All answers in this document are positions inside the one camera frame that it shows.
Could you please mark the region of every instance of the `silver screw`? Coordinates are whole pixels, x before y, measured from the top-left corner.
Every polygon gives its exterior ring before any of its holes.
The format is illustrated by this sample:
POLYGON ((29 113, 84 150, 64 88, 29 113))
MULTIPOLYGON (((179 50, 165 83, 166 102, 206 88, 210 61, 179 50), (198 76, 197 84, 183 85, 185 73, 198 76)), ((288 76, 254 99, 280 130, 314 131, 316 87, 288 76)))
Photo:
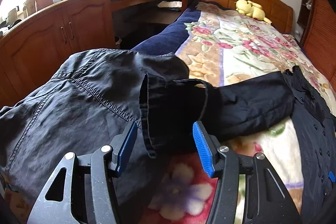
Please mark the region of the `silver screw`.
POLYGON ((109 152, 111 150, 111 147, 109 145, 104 145, 100 150, 102 152, 109 152))
POLYGON ((221 152, 223 152, 223 153, 226 153, 226 152, 229 151, 229 148, 228 148, 227 146, 225 146, 225 145, 222 145, 222 146, 219 148, 219 150, 220 150, 221 152))
POLYGON ((68 152, 68 153, 65 154, 65 158, 67 160, 71 160, 74 156, 75 156, 75 153, 73 153, 73 152, 68 152))
POLYGON ((263 153, 257 153, 257 159, 263 160, 265 158, 265 155, 263 153))

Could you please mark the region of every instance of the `black garment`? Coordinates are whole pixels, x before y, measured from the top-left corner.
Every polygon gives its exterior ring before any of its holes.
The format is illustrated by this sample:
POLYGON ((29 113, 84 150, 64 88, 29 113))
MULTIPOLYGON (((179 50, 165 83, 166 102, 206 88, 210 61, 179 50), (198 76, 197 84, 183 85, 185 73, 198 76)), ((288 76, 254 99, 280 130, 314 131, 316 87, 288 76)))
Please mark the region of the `black garment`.
POLYGON ((336 118, 325 100, 302 75, 298 66, 283 74, 295 96, 291 118, 298 138, 304 188, 301 216, 303 224, 320 211, 332 189, 328 173, 336 174, 336 118))
MULTIPOLYGON (((1 110, 0 165, 32 204, 65 153, 92 153, 129 120, 142 128, 154 156, 192 149, 198 118, 224 140, 265 130, 293 110, 294 97, 280 72, 221 88, 181 80, 188 74, 173 54, 100 49, 72 55, 45 85, 1 110)), ((150 160, 144 141, 139 130, 127 170, 114 181, 123 223, 137 223, 169 160, 150 160)))

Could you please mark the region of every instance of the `floral blanket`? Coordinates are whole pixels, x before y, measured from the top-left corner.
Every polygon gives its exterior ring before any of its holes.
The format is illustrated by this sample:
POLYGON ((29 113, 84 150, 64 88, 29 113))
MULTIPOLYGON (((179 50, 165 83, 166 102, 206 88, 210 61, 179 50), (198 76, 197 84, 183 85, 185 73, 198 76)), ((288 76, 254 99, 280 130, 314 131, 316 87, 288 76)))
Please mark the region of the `floral blanket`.
MULTIPOLYGON (((299 65, 304 76, 336 113, 334 91, 327 79, 302 53, 293 36, 274 27, 200 2, 198 22, 185 23, 189 38, 176 55, 190 69, 190 78, 213 86, 238 83, 273 71, 299 65)), ((227 143, 237 153, 253 156, 263 152, 287 187, 300 212, 303 175, 296 132, 290 117, 267 131, 240 137, 227 143)), ((240 178, 235 223, 242 222, 245 183, 240 178)), ((203 172, 198 155, 175 156, 153 196, 140 224, 203 224, 209 215, 216 179, 203 172)))

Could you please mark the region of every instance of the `stuffed animal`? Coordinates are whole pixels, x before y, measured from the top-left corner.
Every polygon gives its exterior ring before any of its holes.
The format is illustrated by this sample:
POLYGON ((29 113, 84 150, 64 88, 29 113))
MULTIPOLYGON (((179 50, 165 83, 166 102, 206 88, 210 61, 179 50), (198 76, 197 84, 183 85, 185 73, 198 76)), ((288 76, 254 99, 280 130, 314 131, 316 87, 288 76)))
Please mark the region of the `stuffed animal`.
POLYGON ((263 11, 262 6, 258 3, 252 2, 250 0, 238 0, 236 2, 236 8, 240 14, 252 17, 257 20, 263 20, 268 24, 272 23, 268 18, 265 17, 265 12, 263 11))

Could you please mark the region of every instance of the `cabinet handle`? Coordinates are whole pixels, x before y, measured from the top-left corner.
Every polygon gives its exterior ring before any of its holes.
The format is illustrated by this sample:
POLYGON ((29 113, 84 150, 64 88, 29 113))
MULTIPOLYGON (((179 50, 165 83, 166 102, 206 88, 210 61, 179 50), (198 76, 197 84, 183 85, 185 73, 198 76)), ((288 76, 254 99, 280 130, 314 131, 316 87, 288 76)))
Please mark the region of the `cabinet handle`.
POLYGON ((72 32, 72 23, 71 22, 69 22, 69 26, 70 26, 70 31, 71 31, 71 39, 74 39, 75 36, 74 36, 74 34, 72 32))
POLYGON ((63 27, 61 27, 61 31, 62 31, 62 35, 63 35, 63 39, 64 39, 64 44, 66 44, 67 40, 65 39, 64 28, 63 27))

